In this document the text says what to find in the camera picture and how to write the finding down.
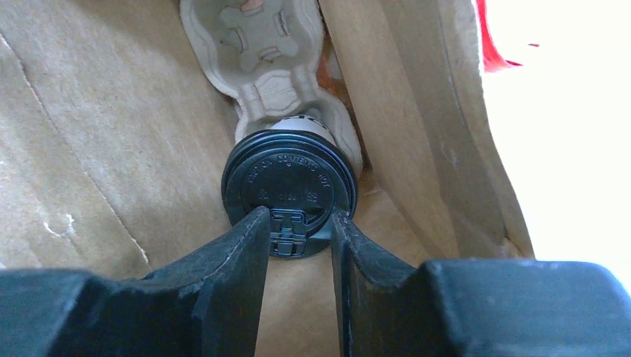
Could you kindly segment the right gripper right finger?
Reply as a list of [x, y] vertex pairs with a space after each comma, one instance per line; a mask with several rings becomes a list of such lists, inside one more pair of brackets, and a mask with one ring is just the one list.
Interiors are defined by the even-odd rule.
[[630, 296], [594, 263], [409, 265], [331, 216], [342, 356], [628, 356]]

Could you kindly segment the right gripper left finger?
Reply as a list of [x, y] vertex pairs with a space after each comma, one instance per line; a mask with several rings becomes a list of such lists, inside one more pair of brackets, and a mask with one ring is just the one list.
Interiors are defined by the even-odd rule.
[[253, 356], [270, 220], [226, 234], [141, 279], [66, 268], [1, 271], [3, 356]]

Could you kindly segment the black coffee cup lid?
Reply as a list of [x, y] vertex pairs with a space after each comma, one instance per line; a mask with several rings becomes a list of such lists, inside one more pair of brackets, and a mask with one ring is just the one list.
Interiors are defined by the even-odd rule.
[[300, 259], [330, 244], [332, 213], [354, 215], [359, 185], [335, 144], [307, 131], [266, 129], [230, 152], [221, 194], [232, 225], [255, 208], [268, 208], [269, 254]]

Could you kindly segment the green paper bag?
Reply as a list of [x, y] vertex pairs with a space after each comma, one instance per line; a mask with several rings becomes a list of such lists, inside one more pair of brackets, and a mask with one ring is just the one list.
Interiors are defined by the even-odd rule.
[[[358, 226], [410, 263], [532, 257], [471, 1], [322, 1], [370, 167]], [[177, 1], [1, 3], [1, 266], [142, 277], [229, 226], [237, 114]]]

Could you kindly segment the white paper coffee cup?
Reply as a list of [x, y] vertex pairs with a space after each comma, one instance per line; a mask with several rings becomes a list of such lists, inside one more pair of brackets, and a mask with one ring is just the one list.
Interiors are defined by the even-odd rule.
[[319, 119], [310, 115], [293, 115], [283, 118], [271, 125], [269, 129], [310, 132], [336, 145], [329, 129]]

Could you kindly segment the cardboard cup carrier tray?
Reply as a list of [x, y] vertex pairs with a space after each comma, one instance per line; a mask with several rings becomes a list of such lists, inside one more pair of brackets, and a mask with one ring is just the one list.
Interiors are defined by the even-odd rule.
[[235, 141], [311, 112], [355, 174], [362, 172], [362, 149], [350, 115], [317, 80], [324, 44], [317, 1], [181, 1], [179, 9], [205, 76], [234, 101]]

